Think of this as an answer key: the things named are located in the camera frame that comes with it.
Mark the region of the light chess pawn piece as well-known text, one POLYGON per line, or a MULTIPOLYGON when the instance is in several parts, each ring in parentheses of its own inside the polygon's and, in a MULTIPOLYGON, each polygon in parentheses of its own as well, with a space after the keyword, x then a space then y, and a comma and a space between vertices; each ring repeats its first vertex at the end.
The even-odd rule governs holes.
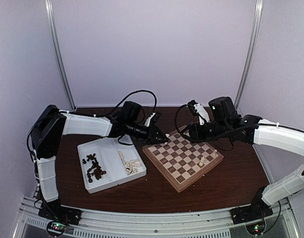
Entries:
POLYGON ((213 158, 218 157, 217 152, 218 152, 217 150, 214 150, 213 153, 211 154, 211 156, 212 156, 213 158))

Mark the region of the light chess king piece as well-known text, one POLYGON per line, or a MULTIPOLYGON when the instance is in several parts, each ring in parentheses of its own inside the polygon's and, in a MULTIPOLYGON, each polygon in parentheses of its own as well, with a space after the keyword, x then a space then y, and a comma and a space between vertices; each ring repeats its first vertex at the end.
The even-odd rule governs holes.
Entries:
POLYGON ((200 167, 203 167, 203 166, 205 166, 205 165, 206 165, 206 158, 203 156, 203 157, 201 157, 201 159, 200 159, 199 166, 200 166, 200 167))

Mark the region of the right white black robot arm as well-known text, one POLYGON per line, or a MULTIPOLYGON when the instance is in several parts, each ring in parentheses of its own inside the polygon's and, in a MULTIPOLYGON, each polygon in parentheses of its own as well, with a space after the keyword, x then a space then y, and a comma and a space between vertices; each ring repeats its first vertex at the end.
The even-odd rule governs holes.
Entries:
MULTIPOLYGON (((219 97, 209 102, 213 119, 204 107, 192 100, 186 104, 199 121, 184 128, 180 134, 191 143, 227 138, 230 142, 266 145, 304 157, 304 130, 271 122, 259 116, 241 116, 230 97, 219 97)), ((304 163, 276 183, 261 189, 247 208, 250 218, 257 219, 266 206, 304 189, 304 163)))

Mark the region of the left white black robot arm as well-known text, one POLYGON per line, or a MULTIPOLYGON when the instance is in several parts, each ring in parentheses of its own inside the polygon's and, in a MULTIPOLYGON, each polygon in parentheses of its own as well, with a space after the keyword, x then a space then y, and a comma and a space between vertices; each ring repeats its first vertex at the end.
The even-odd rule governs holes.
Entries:
POLYGON ((142 106, 132 101, 126 101, 115 115, 104 116, 63 111, 55 105, 46 107, 28 133, 27 148, 37 170, 42 201, 46 203, 45 212, 53 220, 60 220, 64 216, 64 208, 55 202, 59 200, 55 160, 62 137, 70 134, 102 138, 129 135, 146 145, 168 142, 168 137, 156 125, 160 114, 153 112, 145 123, 138 123, 136 120, 141 110, 142 106))

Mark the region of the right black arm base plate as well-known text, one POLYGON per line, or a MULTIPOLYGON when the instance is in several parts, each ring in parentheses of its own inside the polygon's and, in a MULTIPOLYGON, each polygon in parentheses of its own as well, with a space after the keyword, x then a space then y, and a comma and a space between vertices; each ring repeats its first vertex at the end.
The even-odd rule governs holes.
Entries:
POLYGON ((273 211, 270 207, 262 207, 260 205, 252 204, 244 207, 233 208, 230 210, 230 213, 234 225, 259 220, 263 217, 273 215, 273 211))

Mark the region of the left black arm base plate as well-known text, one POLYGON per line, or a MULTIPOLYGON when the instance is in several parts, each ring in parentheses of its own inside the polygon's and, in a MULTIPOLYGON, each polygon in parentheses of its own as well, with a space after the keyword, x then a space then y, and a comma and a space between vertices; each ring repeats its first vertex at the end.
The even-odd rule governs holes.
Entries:
POLYGON ((38 216, 42 218, 59 221, 69 225, 78 225, 81 215, 81 210, 68 207, 60 207, 57 210, 50 210, 49 208, 42 206, 38 212, 38 216))

